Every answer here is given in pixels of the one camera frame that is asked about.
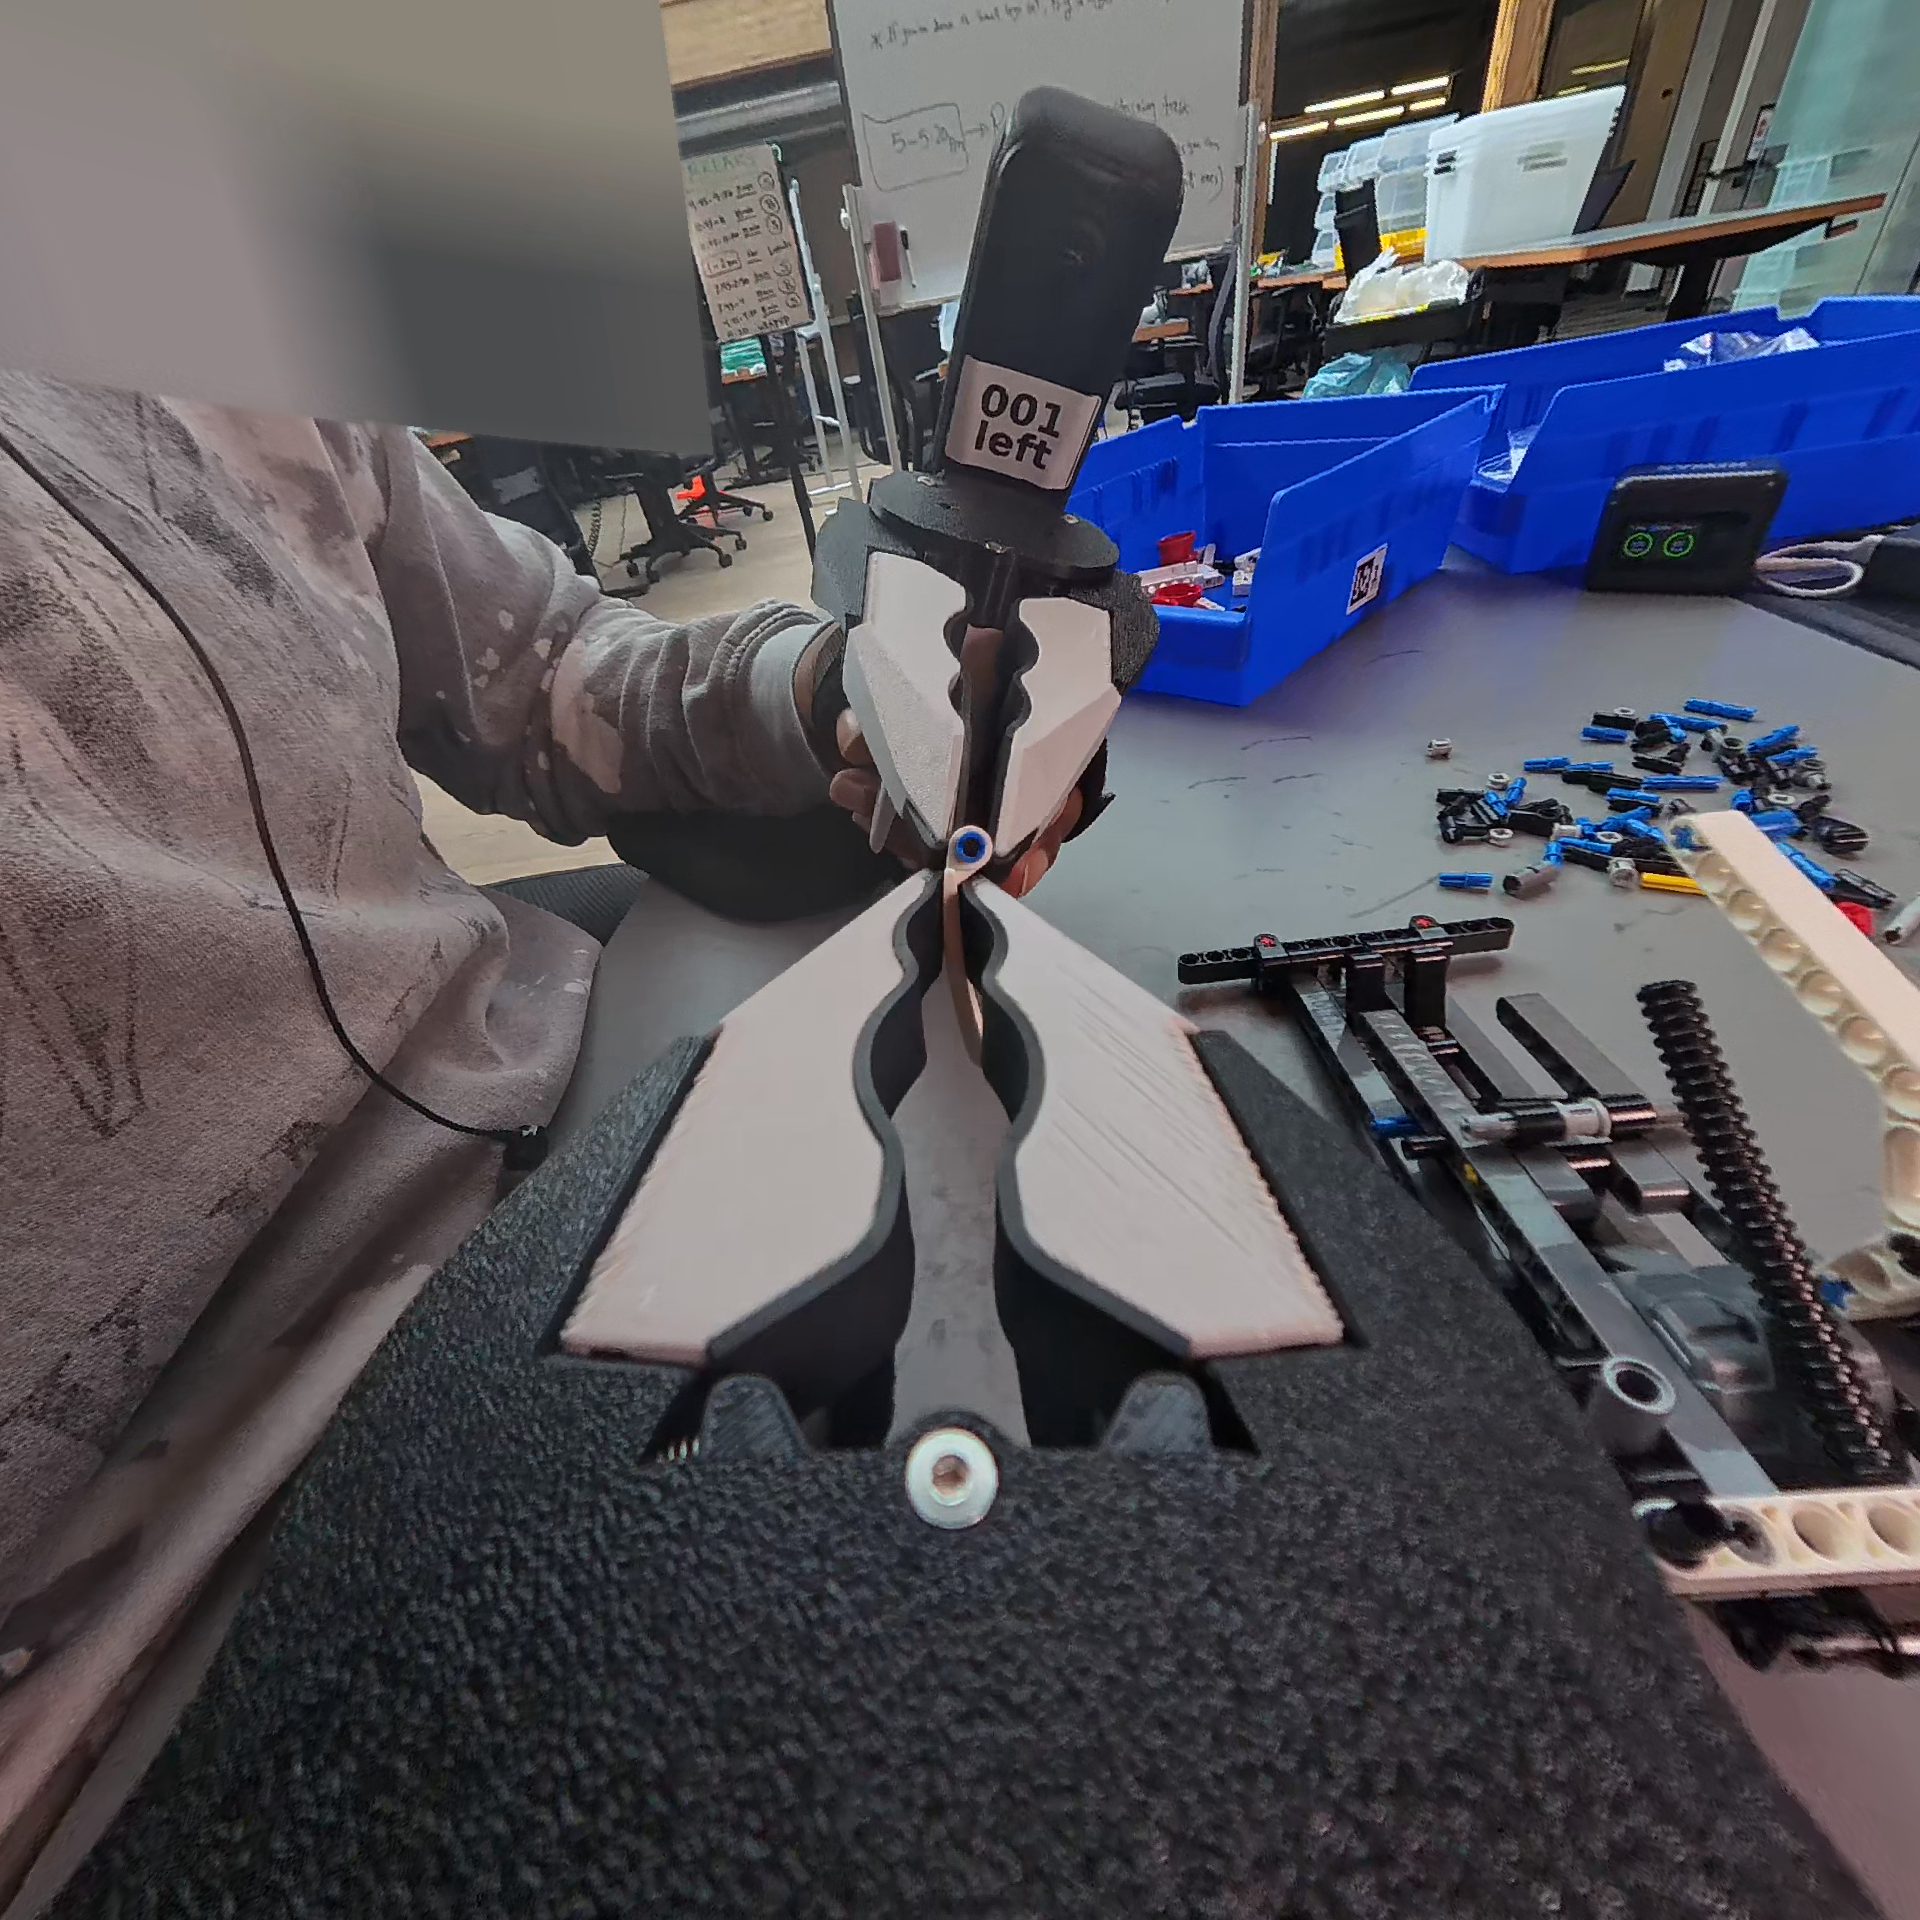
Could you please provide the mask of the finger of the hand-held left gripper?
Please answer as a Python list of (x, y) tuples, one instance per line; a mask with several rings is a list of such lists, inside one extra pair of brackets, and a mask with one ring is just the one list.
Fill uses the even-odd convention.
[(969, 601), (959, 580), (906, 556), (869, 556), (849, 629), (849, 707), (895, 817), (933, 853), (959, 827), (967, 722), (959, 707)]
[(1071, 596), (1027, 596), (1003, 634), (1013, 678), (992, 756), (992, 842), (1019, 853), (1065, 806), (1121, 707), (1114, 625)]

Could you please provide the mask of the pile of blue black pins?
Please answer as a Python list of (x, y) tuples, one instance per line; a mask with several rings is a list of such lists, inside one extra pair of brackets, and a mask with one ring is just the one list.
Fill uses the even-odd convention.
[(1760, 726), (1746, 705), (1708, 697), (1674, 708), (1601, 708), (1577, 752), (1537, 755), (1479, 781), (1433, 792), (1433, 832), (1455, 854), (1509, 858), (1513, 868), (1445, 870), (1452, 893), (1548, 893), (1563, 870), (1628, 893), (1685, 896), (1674, 835), (1695, 813), (1730, 810), (1764, 832), (1826, 896), (1893, 907), (1859, 870), (1873, 835), (1835, 810), (1828, 755), (1800, 724)]

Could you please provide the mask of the black office chair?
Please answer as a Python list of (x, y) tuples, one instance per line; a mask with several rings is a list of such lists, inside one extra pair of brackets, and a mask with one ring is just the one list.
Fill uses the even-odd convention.
[(668, 560), (700, 554), (713, 556), (721, 570), (731, 570), (733, 556), (745, 552), (748, 538), (724, 525), (733, 512), (743, 522), (771, 522), (772, 507), (731, 492), (717, 481), (717, 462), (634, 449), (626, 469), (615, 481), (632, 492), (645, 517), (647, 538), (619, 554), (626, 576), (650, 592), (660, 580)]

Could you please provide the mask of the white bent toy beam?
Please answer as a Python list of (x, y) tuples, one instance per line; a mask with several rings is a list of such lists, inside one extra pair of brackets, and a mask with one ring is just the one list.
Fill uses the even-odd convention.
[(1791, 858), (1739, 812), (1688, 817), (1674, 835), (1688, 876), (1784, 981), (1881, 1112), (1881, 1234), (1833, 1265), (1861, 1321), (1919, 1315), (1919, 989)]

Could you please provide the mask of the grey black toy chassis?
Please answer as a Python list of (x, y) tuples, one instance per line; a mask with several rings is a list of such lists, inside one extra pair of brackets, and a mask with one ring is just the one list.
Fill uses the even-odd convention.
[(1543, 994), (1452, 998), (1511, 918), (1185, 952), (1296, 1021), (1379, 1160), (1459, 1228), (1561, 1376), (1666, 1592), (1755, 1669), (1916, 1678), (1916, 1402), (1815, 1262), (1688, 981), (1639, 993), (1668, 1093)]

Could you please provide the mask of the red white toy parts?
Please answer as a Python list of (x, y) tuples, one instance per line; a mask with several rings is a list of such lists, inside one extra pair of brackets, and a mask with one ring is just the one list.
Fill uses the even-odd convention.
[(1236, 554), (1199, 532), (1177, 532), (1156, 541), (1155, 565), (1138, 580), (1161, 609), (1236, 612), (1253, 594), (1259, 558), (1259, 546)]

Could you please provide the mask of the blue labelled storage bin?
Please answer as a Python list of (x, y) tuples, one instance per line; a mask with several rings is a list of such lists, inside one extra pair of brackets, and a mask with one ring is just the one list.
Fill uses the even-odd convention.
[(1213, 405), (1095, 443), (1068, 507), (1138, 576), (1167, 538), (1220, 568), (1256, 554), (1247, 592), (1161, 609), (1144, 692), (1249, 707), (1356, 622), (1433, 576), (1498, 388)]

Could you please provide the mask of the person's left hand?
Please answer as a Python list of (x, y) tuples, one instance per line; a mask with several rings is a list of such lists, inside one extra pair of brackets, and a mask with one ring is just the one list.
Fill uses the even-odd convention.
[[(873, 755), (852, 715), (852, 708), (843, 708), (835, 715), (833, 740), (842, 761), (829, 779), (833, 804), (852, 818), (856, 827), (869, 840), (871, 850), (885, 853), (895, 860), (895, 865), (907, 870), (927, 867), (927, 850), (920, 836), (904, 824), (891, 824), (885, 840), (873, 842), (885, 794)], [(1081, 832), (1085, 810), (1085, 794), (1081, 789), (1071, 792), (1051, 824), (1024, 846), (1024, 853), (1008, 854), (991, 867), (991, 876), (997, 885), (1011, 896), (1032, 893), (1047, 876), (1050, 867), (1056, 865), (1064, 844)]]

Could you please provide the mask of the white curved toy panel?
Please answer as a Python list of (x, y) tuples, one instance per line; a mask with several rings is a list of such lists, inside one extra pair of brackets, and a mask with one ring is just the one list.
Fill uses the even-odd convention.
[(952, 996), (956, 1030), (972, 1066), (981, 1066), (984, 1024), (977, 984), (969, 972), (962, 893), (988, 865), (991, 860), (975, 868), (961, 867), (946, 850), (943, 874), (944, 984)]

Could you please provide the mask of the small schedule whiteboard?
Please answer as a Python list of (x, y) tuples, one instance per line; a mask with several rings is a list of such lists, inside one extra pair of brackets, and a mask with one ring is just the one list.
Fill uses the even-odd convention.
[(681, 161), (688, 240), (721, 346), (813, 323), (793, 209), (772, 141)]

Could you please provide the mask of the black sensor box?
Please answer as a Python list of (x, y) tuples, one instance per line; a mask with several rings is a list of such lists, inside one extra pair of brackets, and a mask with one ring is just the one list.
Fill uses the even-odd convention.
[(1739, 594), (1788, 494), (1777, 464), (1655, 464), (1612, 486), (1584, 592)]

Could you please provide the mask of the clear plastic bag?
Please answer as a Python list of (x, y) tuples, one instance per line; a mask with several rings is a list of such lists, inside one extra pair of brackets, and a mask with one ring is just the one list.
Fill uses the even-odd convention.
[(1793, 324), (1779, 332), (1762, 332), (1752, 328), (1711, 328), (1679, 342), (1664, 360), (1664, 372), (1725, 369), (1757, 362), (1764, 356), (1812, 352), (1818, 348), (1821, 348), (1821, 341), (1809, 328), (1801, 324)]

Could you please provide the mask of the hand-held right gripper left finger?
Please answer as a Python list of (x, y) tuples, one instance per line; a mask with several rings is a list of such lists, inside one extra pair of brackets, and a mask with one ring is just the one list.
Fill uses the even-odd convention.
[(912, 1234), (895, 1123), (923, 1068), (940, 882), (901, 882), (713, 1028), (560, 1321), (575, 1358), (877, 1370)]

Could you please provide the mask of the white cooler box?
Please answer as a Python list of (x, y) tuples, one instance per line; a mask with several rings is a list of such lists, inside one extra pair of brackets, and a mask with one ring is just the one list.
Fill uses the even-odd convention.
[(1426, 259), (1570, 237), (1623, 101), (1621, 84), (1592, 88), (1432, 128)]

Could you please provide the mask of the person's left forearm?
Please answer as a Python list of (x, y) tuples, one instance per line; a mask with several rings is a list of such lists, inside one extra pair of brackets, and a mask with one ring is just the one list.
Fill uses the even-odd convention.
[(365, 532), (407, 761), (481, 813), (584, 844), (637, 813), (779, 818), (828, 801), (804, 696), (842, 632), (763, 600), (666, 622), (482, 512), (410, 433), (369, 427)]

